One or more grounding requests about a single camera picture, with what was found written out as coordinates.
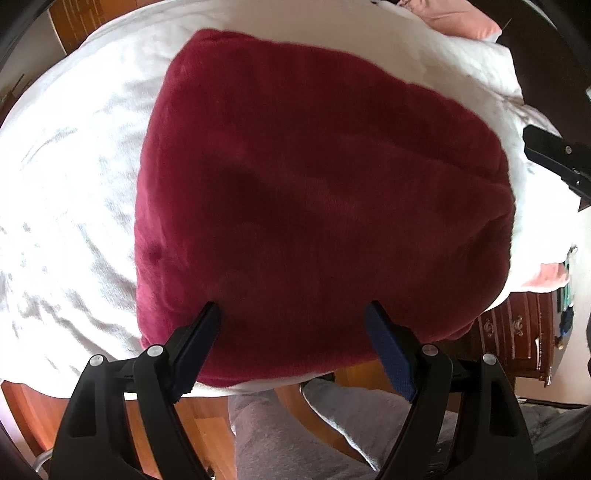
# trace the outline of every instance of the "pink pillow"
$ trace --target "pink pillow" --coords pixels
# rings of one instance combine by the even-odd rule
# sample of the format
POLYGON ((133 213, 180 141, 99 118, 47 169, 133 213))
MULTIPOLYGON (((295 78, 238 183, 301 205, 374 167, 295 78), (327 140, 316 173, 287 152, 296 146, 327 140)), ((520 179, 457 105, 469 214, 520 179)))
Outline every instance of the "pink pillow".
POLYGON ((562 263, 541 264, 540 271, 531 280, 525 282, 520 291, 548 293, 564 287, 569 282, 568 270, 562 263))
POLYGON ((445 35, 496 41, 502 30, 467 0, 401 0, 398 4, 445 35))

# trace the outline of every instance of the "black mount arm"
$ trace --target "black mount arm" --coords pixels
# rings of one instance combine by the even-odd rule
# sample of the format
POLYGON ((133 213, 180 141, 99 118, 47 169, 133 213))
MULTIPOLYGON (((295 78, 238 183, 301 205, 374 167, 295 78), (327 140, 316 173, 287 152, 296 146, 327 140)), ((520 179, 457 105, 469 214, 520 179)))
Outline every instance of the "black mount arm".
MULTIPOLYGON (((95 355, 60 425, 50 480, 150 479, 141 471, 125 415, 124 392, 136 392, 150 447, 164 480, 207 480, 173 404, 190 392, 220 329, 221 314, 205 305, 196 321, 166 345, 138 358, 108 362, 95 355)), ((402 432, 378 474, 382 480, 429 478, 535 480, 530 438, 511 385, 493 355, 450 359, 394 325, 378 302, 366 327, 393 384, 412 402, 402 432), (430 469, 450 392, 463 392, 451 455, 430 469)))
POLYGON ((150 447, 164 480, 209 480, 173 407, 193 388, 220 329, 220 311, 208 303, 166 345, 138 358, 109 362, 93 356, 61 421, 51 480, 152 478, 141 471, 125 414, 124 392, 137 393, 150 447))
POLYGON ((434 345, 420 346, 412 332, 394 325, 378 302, 366 312, 369 337, 392 386, 413 406, 380 480, 535 480, 530 437, 519 404, 494 355, 480 361, 450 359, 434 345), (452 453, 443 469, 429 459, 449 393, 462 392, 452 453))

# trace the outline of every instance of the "white bedsheet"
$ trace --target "white bedsheet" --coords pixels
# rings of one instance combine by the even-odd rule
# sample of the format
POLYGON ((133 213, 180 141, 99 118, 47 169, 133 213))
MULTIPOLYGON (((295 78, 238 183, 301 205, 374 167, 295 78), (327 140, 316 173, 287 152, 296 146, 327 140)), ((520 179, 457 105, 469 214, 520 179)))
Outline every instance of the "white bedsheet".
MULTIPOLYGON (((578 198, 525 158, 524 125, 553 128, 523 106, 507 49, 445 37, 368 0, 168 0, 93 33, 25 93, 0 130, 0 378, 68 397, 91 355, 140 352, 139 153, 171 59, 202 28, 348 51, 456 99, 500 137, 517 199, 511 271, 495 304, 540 263, 565 259, 578 198)), ((295 380, 197 384, 193 394, 295 380)))

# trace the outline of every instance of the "person's leg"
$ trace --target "person's leg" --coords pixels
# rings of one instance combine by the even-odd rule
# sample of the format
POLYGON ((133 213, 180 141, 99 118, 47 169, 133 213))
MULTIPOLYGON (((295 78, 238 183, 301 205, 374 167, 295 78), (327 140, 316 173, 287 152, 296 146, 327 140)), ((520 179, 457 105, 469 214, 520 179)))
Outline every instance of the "person's leg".
POLYGON ((323 443, 271 390, 228 399, 239 480, 370 480, 375 473, 323 443))
MULTIPOLYGON (((341 387, 314 379, 302 393, 310 407, 379 471, 404 425, 410 404, 382 390, 341 387)), ((439 443, 453 438, 457 414, 447 413, 439 443)))

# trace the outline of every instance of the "red fleece pillow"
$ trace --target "red fleece pillow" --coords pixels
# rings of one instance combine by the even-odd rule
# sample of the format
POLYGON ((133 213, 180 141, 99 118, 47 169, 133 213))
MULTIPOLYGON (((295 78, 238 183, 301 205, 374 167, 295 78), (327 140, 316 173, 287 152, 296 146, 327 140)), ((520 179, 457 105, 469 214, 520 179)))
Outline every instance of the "red fleece pillow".
POLYGON ((499 139, 458 103, 350 54, 201 31, 141 156, 144 344, 217 302, 199 380, 227 386, 374 358, 371 300, 444 339, 502 290, 513 215, 499 139))

